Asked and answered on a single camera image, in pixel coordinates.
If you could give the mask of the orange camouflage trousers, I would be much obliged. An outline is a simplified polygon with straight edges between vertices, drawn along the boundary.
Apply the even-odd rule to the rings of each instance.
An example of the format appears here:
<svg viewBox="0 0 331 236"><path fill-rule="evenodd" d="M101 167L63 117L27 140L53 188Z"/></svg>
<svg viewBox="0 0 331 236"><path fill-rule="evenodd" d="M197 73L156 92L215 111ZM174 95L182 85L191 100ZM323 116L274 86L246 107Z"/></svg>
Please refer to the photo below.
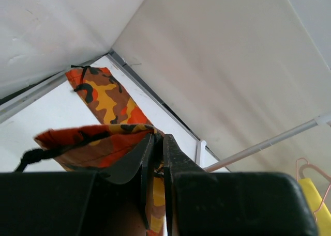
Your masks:
<svg viewBox="0 0 331 236"><path fill-rule="evenodd" d="M73 90L97 117L99 124L40 133L35 137L37 149L65 148L65 151L29 164L25 171L70 172L110 167L128 154L145 135L153 134L151 226L146 235L162 235L165 215L163 134L151 124L107 68L73 66L66 75Z"/></svg>

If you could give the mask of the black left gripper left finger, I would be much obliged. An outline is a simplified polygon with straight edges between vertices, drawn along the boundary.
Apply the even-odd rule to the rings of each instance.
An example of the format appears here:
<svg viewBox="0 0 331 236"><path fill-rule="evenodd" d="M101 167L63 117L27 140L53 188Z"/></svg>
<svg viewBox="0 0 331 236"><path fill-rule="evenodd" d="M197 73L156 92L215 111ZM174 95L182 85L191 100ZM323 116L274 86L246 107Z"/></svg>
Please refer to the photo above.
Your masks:
<svg viewBox="0 0 331 236"><path fill-rule="evenodd" d="M33 149L1 174L1 235L146 235L151 226L154 148L147 134L110 167L26 172L65 148Z"/></svg>

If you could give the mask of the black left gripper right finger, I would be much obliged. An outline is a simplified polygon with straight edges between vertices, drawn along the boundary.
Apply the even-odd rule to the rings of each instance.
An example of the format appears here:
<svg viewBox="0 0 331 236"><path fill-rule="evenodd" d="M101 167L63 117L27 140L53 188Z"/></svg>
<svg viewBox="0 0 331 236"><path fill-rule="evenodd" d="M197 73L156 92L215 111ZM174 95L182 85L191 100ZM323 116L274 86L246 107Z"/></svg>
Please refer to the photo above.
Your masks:
<svg viewBox="0 0 331 236"><path fill-rule="evenodd" d="M168 235L318 235L299 184L279 172L205 172L163 138Z"/></svg>

